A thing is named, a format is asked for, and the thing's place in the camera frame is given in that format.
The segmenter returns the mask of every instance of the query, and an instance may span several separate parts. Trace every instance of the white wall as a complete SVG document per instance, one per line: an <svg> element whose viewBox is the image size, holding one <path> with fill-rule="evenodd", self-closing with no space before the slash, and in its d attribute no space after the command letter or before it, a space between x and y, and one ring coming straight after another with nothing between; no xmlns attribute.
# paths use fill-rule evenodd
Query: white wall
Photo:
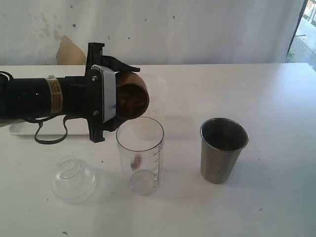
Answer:
<svg viewBox="0 0 316 237"><path fill-rule="evenodd" d="M56 64L62 35L85 53L87 42L104 42L107 54L129 64L283 62L302 5L303 0L0 0L0 65Z"/></svg>

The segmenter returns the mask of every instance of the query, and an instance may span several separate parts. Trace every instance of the plastic lid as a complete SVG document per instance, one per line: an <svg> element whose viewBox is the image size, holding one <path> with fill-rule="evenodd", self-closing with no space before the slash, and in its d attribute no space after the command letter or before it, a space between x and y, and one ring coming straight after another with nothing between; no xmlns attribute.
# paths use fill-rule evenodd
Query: plastic lid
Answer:
<svg viewBox="0 0 316 237"><path fill-rule="evenodd" d="M77 204L92 195L97 186L93 168L74 156L65 156L57 163L51 184L55 196L67 204Z"/></svg>

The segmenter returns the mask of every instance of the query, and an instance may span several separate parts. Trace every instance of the white tabletop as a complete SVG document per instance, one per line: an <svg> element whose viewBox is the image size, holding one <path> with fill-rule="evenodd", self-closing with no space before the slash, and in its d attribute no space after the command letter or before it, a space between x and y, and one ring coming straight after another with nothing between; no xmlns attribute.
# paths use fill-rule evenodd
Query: white tabletop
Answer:
<svg viewBox="0 0 316 237"><path fill-rule="evenodd" d="M115 134L45 146L0 129L0 236L316 236L316 73L307 64L141 66L166 80L160 189L133 195ZM83 75L84 66L0 67L15 77ZM223 185L199 171L200 125L228 117L250 142ZM97 169L95 193L64 205L51 191L57 161L74 154Z"/></svg>

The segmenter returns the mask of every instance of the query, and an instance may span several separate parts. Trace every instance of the stainless steel cup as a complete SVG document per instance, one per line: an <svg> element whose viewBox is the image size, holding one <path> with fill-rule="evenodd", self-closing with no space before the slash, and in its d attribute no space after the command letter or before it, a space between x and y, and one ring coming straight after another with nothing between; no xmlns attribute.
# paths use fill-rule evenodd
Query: stainless steel cup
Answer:
<svg viewBox="0 0 316 237"><path fill-rule="evenodd" d="M212 118L202 124L201 137L202 176L213 184L225 183L248 143L246 130L228 118Z"/></svg>

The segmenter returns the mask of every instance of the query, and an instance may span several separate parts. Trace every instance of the measuring cup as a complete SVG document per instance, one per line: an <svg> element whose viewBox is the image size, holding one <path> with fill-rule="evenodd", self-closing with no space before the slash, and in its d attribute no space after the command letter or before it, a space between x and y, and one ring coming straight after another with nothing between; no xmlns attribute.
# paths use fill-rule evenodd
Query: measuring cup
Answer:
<svg viewBox="0 0 316 237"><path fill-rule="evenodd" d="M122 172L133 192L149 195L161 179L164 130L153 118L123 123L116 133Z"/></svg>

